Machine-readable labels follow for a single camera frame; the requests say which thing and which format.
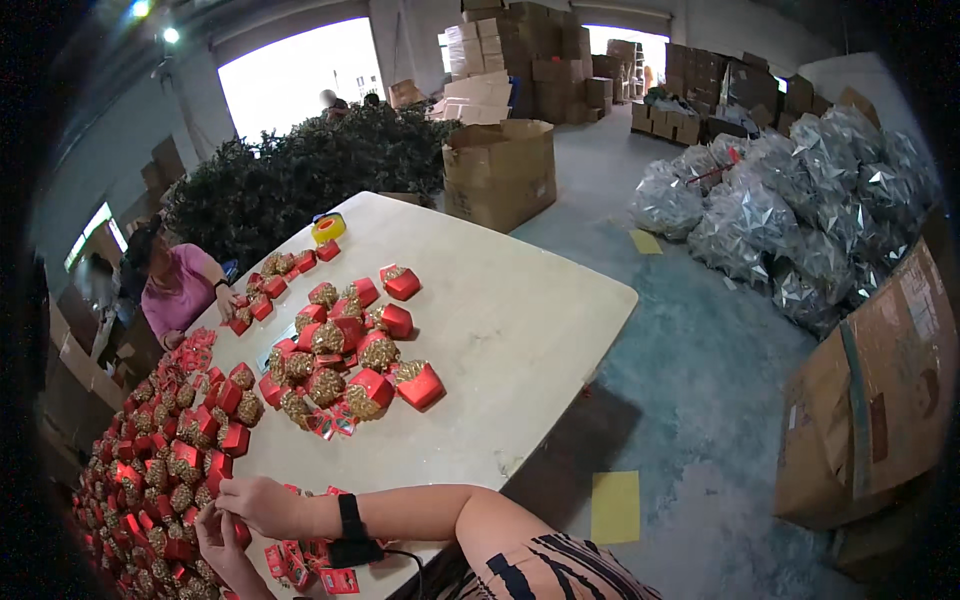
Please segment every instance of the pink shirt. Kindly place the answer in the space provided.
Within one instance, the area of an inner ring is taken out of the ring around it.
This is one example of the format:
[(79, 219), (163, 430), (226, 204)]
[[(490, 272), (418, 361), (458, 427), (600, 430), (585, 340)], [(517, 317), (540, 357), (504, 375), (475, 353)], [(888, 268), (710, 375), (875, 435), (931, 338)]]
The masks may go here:
[(157, 339), (170, 330), (186, 331), (197, 317), (216, 300), (213, 284), (204, 277), (203, 267), (213, 258), (193, 244), (180, 244), (170, 249), (177, 274), (171, 290), (161, 290), (152, 279), (147, 280), (140, 296), (143, 315)]

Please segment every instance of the pallet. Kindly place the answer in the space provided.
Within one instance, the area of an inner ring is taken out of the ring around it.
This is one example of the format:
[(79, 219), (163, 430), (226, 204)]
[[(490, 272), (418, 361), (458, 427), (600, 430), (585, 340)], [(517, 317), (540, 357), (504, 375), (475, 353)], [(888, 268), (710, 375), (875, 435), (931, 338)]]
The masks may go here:
[(645, 132), (644, 130), (638, 130), (638, 129), (630, 128), (630, 133), (643, 133), (643, 134), (646, 135), (647, 137), (652, 137), (652, 138), (658, 139), (658, 140), (660, 140), (660, 141), (669, 142), (669, 143), (673, 144), (674, 146), (678, 146), (678, 147), (680, 147), (680, 148), (689, 148), (689, 147), (690, 147), (689, 144), (684, 144), (683, 142), (678, 142), (677, 140), (675, 140), (675, 139), (670, 139), (669, 137), (662, 137), (662, 136), (657, 135), (657, 134), (655, 134), (655, 133), (653, 133), (653, 132)]

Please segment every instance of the adhesive tape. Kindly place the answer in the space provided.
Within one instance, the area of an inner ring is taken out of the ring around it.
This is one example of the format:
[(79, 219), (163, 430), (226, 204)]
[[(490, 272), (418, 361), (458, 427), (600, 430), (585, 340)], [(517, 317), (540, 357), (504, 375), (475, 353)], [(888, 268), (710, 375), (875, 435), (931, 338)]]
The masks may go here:
[(310, 233), (313, 239), (320, 246), (323, 242), (335, 240), (344, 234), (347, 230), (347, 224), (339, 212), (328, 212), (313, 224)]

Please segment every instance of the white tabletop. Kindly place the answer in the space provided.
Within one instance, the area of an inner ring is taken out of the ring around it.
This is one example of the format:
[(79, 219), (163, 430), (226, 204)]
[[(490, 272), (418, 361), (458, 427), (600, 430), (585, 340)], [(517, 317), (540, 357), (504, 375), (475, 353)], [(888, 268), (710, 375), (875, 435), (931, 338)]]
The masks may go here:
[[(429, 361), (446, 395), (424, 413), (397, 397), (381, 418), (359, 423), (351, 438), (336, 434), (329, 442), (267, 406), (233, 476), (267, 475), (316, 493), (328, 485), (359, 493), (432, 483), (499, 490), (590, 382), (636, 306), (636, 292), (506, 235), (371, 192), (336, 210), (348, 227), (337, 240), (341, 253), (292, 281), (262, 323), (254, 321), (238, 339), (218, 326), (211, 306), (191, 329), (216, 327), (213, 366), (224, 373), (241, 361), (254, 368), (320, 282), (339, 291), (370, 277), (380, 291), (372, 308), (393, 301), (420, 330), (415, 341), (397, 342), (402, 358)], [(278, 251), (314, 246), (304, 228)], [(379, 284), (380, 267), (391, 263), (412, 269), (422, 283), (406, 302), (392, 300)], [(254, 533), (248, 556), (278, 598), (291, 597), (293, 590), (268, 573), (263, 550), (271, 543)], [(400, 547), (426, 562), (442, 544)], [(384, 598), (416, 570), (397, 556), (360, 567), (359, 595)]]

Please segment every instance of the warehouse floor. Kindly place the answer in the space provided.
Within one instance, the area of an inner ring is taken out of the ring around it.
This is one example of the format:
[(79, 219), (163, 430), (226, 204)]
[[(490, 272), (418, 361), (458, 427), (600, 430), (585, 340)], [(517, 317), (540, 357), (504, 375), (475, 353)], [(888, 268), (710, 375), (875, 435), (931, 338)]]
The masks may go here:
[(862, 597), (820, 564), (827, 535), (770, 516), (780, 386), (816, 341), (684, 246), (636, 251), (626, 233), (634, 188), (648, 162), (682, 149), (629, 133), (630, 118), (620, 106), (558, 128), (559, 199), (513, 233), (633, 287), (639, 305), (508, 493), (587, 538), (592, 474), (637, 470), (640, 540), (610, 549), (665, 598)]

